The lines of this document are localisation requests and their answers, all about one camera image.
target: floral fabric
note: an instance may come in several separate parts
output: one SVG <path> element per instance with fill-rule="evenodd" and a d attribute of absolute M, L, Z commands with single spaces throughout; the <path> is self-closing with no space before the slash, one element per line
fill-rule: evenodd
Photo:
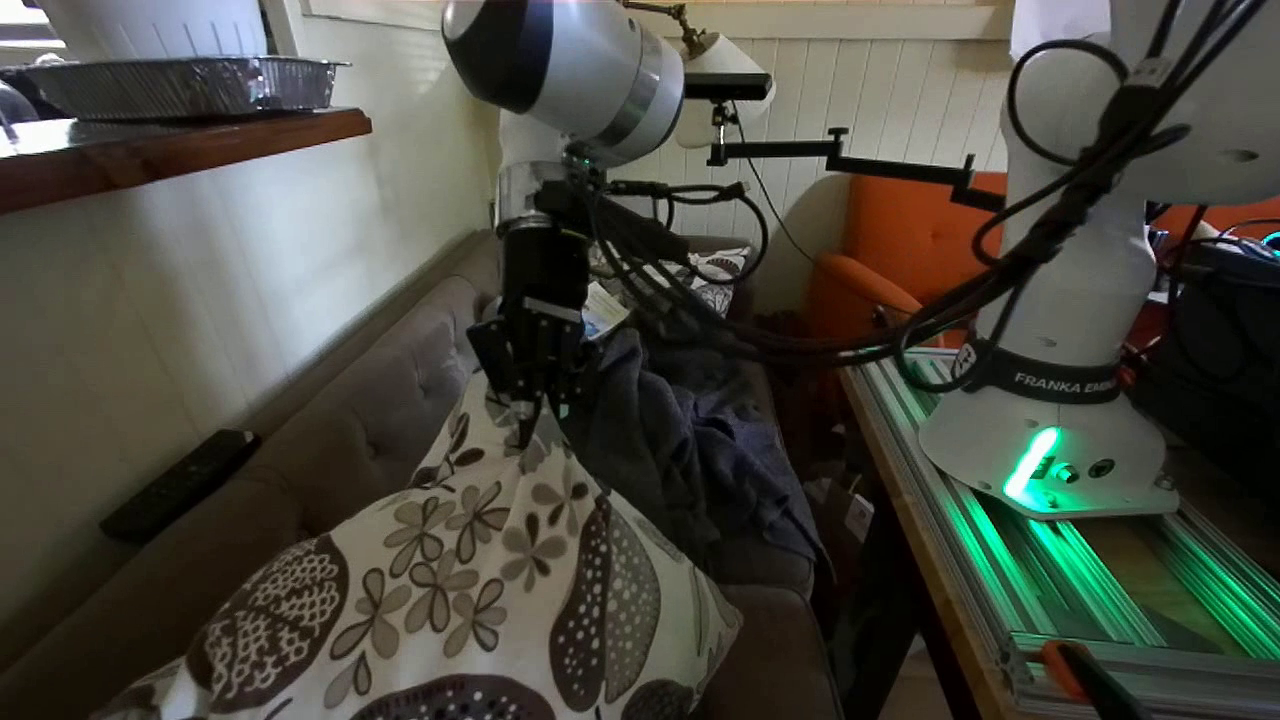
<path fill-rule="evenodd" d="M 262 568 L 104 716 L 688 716 L 742 611 L 473 382 L 411 489 Z"/>

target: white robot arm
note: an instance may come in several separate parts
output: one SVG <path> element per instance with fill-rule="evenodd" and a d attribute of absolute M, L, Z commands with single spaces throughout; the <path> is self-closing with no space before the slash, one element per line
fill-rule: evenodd
<path fill-rule="evenodd" d="M 1253 92 L 1267 89 L 1277 31 L 1280 14 L 1263 0 L 1121 0 L 1111 39 L 1098 43 L 1111 73 L 1053 55 L 1029 66 L 1013 96 L 1025 129 L 1009 132 L 1009 248 L 956 303 L 989 303 L 980 340 L 959 351 L 980 384 L 949 394 L 921 434 L 953 479 L 1029 518 L 1177 507 L 1166 441 L 1115 384 L 1123 331 L 1153 285 L 1143 204 L 1280 187 L 1280 104 Z M 446 39 L 466 84 L 524 116 L 506 129 L 533 141 L 506 164 L 509 245 L 549 230 L 533 193 L 572 173 L 566 158 L 595 167 L 637 159 L 673 132 L 685 101 L 681 55 L 615 0 L 448 0 Z M 553 239 L 533 238 L 524 259 L 549 256 Z"/>
<path fill-rule="evenodd" d="M 1103 66 L 1046 55 L 1025 68 L 1009 104 L 1025 108 L 1029 147 L 1009 132 L 1009 201 L 1066 181 L 1053 158 L 1098 145 L 1103 108 L 1121 89 L 1166 92 L 1185 55 L 1209 55 L 1205 76 L 1166 113 L 1166 147 L 1138 153 L 1115 187 L 1089 208 L 1060 256 L 1017 302 L 980 311 L 980 338 L 1006 319 L 999 350 L 968 351 L 995 374 L 978 394 L 953 394 L 929 417 L 921 447 L 959 484 L 971 484 L 1025 518 L 1143 518 L 1173 513 L 1166 438 L 1121 395 L 1115 364 L 1158 263 L 1143 234 L 1149 201 L 1241 204 L 1280 193 L 1277 101 L 1263 73 L 1277 60 L 1273 3 L 1219 0 L 1121 0 L 1111 3 L 1111 53 Z M 1013 248 L 1034 238 L 1053 201 L 1009 219 Z"/>

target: green led light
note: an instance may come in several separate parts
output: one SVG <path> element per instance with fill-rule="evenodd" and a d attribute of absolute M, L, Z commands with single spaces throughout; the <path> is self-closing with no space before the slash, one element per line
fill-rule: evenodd
<path fill-rule="evenodd" d="M 1060 446 L 1060 438 L 1066 438 L 1060 427 L 1046 427 L 1034 438 L 1029 451 L 1017 459 L 1013 475 L 1006 479 L 1006 496 L 1025 499 L 1038 467 Z"/>

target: white wall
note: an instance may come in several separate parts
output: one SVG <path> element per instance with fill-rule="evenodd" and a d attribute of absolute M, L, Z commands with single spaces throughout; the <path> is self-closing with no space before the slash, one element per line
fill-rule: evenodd
<path fill-rule="evenodd" d="M 747 141 L 822 141 L 828 129 L 849 129 L 844 158 L 918 164 L 978 158 L 978 167 L 1006 167 L 1006 0 L 701 0 L 694 20 L 732 30 L 742 47 L 776 76 L 776 101 L 747 119 Z M 669 141 L 619 177 L 743 181 L 761 197 L 747 164 L 709 167 L 704 159 L 709 147 Z M 803 302 L 808 256 L 836 248 L 844 187 L 822 159 L 755 159 L 755 167 L 801 245 L 772 234 L 772 256 L 755 277 L 755 309 L 779 311 Z M 755 230 L 743 212 L 688 212 L 681 234 L 747 238 Z"/>
<path fill-rule="evenodd" d="M 374 141 L 0 217 L 0 665 L 15 607 L 121 555 L 108 507 L 489 217 L 492 116 L 441 35 L 279 10 Z"/>
<path fill-rule="evenodd" d="M 0 68 L 33 66 L 46 53 L 61 53 L 61 43 L 0 43 Z"/>

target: dark cloth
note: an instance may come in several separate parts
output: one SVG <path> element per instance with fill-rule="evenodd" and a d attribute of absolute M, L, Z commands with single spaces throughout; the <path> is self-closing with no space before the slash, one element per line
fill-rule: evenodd
<path fill-rule="evenodd" d="M 764 541 L 817 566 L 817 520 L 743 374 L 701 350 L 646 350 L 619 328 L 566 419 L 580 464 L 709 568 Z"/>

